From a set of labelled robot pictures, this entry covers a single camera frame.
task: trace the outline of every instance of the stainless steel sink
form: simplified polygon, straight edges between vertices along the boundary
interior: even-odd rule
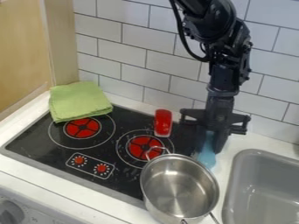
[[[299,161],[244,150],[233,169],[222,211],[224,224],[299,223]]]

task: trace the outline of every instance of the green towel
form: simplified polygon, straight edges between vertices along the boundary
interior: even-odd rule
[[[90,81],[51,88],[50,112],[56,123],[112,112],[101,89]]]

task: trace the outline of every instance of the red burner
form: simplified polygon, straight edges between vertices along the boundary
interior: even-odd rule
[[[68,136],[84,139],[95,136],[100,131],[101,125],[93,118],[84,118],[66,124]]]
[[[163,144],[160,140],[153,136],[138,136],[129,141],[129,152],[134,158],[147,160],[145,152],[153,146],[161,146]],[[162,149],[154,149],[149,153],[149,158],[156,158],[163,154]]]

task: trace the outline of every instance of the stovetop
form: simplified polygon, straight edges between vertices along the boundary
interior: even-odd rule
[[[3,152],[84,186],[110,189],[110,196],[117,199],[124,194],[141,200],[139,177],[150,147],[163,146],[186,156],[196,149],[196,127],[174,123],[170,137],[161,138],[154,136],[153,122],[151,115],[119,107],[109,115],[58,124],[47,114]],[[162,154],[156,149],[149,157]]]

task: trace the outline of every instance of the wooden panel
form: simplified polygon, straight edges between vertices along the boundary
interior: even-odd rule
[[[72,0],[45,0],[45,14],[56,85],[79,80]]]
[[[44,28],[39,0],[0,4],[0,112],[51,85]]]

